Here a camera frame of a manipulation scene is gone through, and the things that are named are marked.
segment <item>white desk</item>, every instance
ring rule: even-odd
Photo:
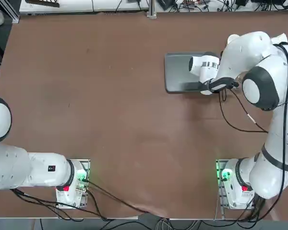
[[[147,0],[142,0],[140,6],[142,10],[148,9]],[[34,13],[70,13],[70,12],[93,12],[93,11],[115,11],[120,0],[59,0],[60,7],[50,7],[26,3],[21,1],[19,12],[21,14]],[[118,11],[134,11],[139,10],[136,2],[129,3],[122,0]]]

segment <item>green status light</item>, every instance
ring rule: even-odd
[[[224,179],[225,181],[226,181],[226,180],[229,180],[230,177],[231,177],[231,173],[232,173],[231,170],[224,169],[224,170],[222,171],[222,177],[223,177],[223,179]]]

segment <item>robot end effector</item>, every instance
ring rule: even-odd
[[[264,110],[273,109],[278,105],[277,99],[263,98],[263,95],[266,95],[265,92],[268,90],[283,92],[286,82],[279,83],[277,74],[287,71],[286,66],[279,69],[277,65],[273,65],[280,61],[284,62],[273,44],[287,41],[285,34],[273,38],[264,32],[253,32],[243,36],[233,34],[229,36],[227,46],[221,53],[221,60],[216,54],[206,52],[201,57],[190,59],[189,71],[199,76],[199,82],[202,83],[201,93],[206,95],[238,87],[239,84],[235,79],[249,71],[243,79],[245,97],[256,107]],[[273,77],[272,80],[267,79],[269,74]],[[268,84],[274,81],[276,88],[272,89]]]

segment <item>gray plate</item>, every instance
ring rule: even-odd
[[[205,52],[167,53],[164,58],[165,86],[168,92],[198,92],[202,85],[199,76],[189,72],[192,56],[202,56]]]

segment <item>table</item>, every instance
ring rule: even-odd
[[[90,158],[96,183],[153,214],[212,219],[215,160],[253,156],[266,135],[229,127],[215,95],[166,93],[164,55],[220,53],[230,34],[260,30],[288,36],[288,13],[22,17],[12,27],[0,71],[0,96],[13,114],[4,142]],[[268,128],[271,113],[242,102]],[[233,96],[224,111],[232,124],[255,129]],[[25,191],[55,200],[53,188]],[[108,217],[139,214],[102,194],[96,199]],[[88,209],[94,209],[92,202]],[[226,210],[226,218],[239,215]],[[47,209],[0,191],[0,217],[49,216]],[[269,218],[288,220],[288,188]]]

